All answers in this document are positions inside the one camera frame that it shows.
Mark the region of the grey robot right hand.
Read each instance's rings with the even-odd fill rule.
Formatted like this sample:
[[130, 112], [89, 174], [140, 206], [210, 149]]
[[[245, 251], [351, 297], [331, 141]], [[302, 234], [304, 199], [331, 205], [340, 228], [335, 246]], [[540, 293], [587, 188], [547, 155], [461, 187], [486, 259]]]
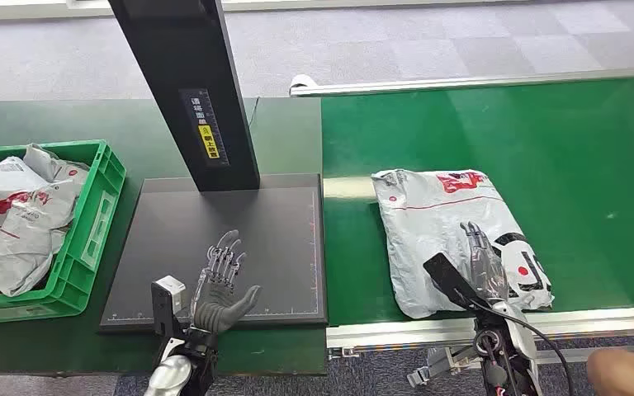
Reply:
[[472, 222], [461, 222], [469, 249], [471, 284], [475, 292], [488, 304], [494, 305], [509, 298], [509, 283], [501, 257], [497, 254], [482, 229]]

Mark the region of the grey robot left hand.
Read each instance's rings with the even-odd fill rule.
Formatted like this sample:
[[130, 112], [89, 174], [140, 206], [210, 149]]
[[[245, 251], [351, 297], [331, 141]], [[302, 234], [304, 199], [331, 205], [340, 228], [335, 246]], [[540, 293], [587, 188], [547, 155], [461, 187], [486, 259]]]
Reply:
[[208, 248], [207, 265], [201, 269], [191, 300], [194, 328], [221, 334], [257, 304], [262, 292], [260, 285], [247, 288], [242, 296], [235, 293], [236, 278], [246, 258], [240, 244], [239, 231], [232, 229]]

